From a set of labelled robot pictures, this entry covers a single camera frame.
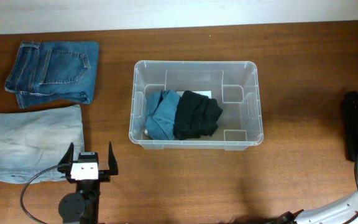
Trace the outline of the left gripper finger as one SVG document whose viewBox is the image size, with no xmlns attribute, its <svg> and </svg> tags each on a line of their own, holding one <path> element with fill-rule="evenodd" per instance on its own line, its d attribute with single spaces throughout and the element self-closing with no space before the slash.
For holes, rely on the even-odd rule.
<svg viewBox="0 0 358 224">
<path fill-rule="evenodd" d="M 109 141 L 109 149 L 108 149 L 108 166 L 109 166 L 109 175 L 118 175 L 119 169 L 117 165 L 117 160 L 112 150 L 111 141 Z"/>
<path fill-rule="evenodd" d="M 71 142 L 66 153 L 58 163 L 59 165 L 70 164 L 73 161 L 74 144 Z"/>
</svg>

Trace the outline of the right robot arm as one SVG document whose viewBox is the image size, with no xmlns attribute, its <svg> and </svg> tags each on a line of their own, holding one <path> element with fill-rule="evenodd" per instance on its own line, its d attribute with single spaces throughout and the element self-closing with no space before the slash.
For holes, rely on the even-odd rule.
<svg viewBox="0 0 358 224">
<path fill-rule="evenodd" d="M 317 209 L 302 210 L 297 215 L 286 212 L 271 222 L 273 224 L 358 223 L 358 193 L 354 192 Z"/>
</svg>

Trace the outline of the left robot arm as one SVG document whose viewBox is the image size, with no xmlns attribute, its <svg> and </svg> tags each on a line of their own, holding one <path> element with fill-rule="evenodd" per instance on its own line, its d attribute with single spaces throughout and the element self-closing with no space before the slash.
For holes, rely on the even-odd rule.
<svg viewBox="0 0 358 224">
<path fill-rule="evenodd" d="M 112 175 L 119 173 L 112 145 L 110 144 L 108 149 L 107 170 L 99 169 L 96 152 L 81 152 L 77 160 L 73 158 L 74 145 L 70 144 L 58 163 L 58 171 L 65 175 L 69 183 L 76 185 L 76 190 L 61 199 L 58 212 L 63 223 L 97 223 L 100 184 L 109 182 Z"/>
</svg>

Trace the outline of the light blue jeans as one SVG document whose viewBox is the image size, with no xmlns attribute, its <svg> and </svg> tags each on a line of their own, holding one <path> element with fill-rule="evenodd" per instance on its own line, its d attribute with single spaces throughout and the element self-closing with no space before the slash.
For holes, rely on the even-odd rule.
<svg viewBox="0 0 358 224">
<path fill-rule="evenodd" d="M 0 181 L 24 184 L 57 165 L 74 144 L 85 151 L 79 105 L 26 113 L 0 113 Z"/>
</svg>

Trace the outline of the black garment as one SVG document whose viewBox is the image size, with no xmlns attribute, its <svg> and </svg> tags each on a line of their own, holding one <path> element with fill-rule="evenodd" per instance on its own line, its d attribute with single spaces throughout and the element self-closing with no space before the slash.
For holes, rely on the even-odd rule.
<svg viewBox="0 0 358 224">
<path fill-rule="evenodd" d="M 186 90 L 178 102 L 173 134 L 181 141 L 212 136 L 222 113 L 216 99 Z"/>
</svg>

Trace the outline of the teal blue shirt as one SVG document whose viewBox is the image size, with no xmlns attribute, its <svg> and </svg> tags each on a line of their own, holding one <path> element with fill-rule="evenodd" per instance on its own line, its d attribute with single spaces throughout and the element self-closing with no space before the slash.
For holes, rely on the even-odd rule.
<svg viewBox="0 0 358 224">
<path fill-rule="evenodd" d="M 154 140 L 173 140 L 180 95 L 173 90 L 153 92 L 147 98 L 145 130 Z"/>
</svg>

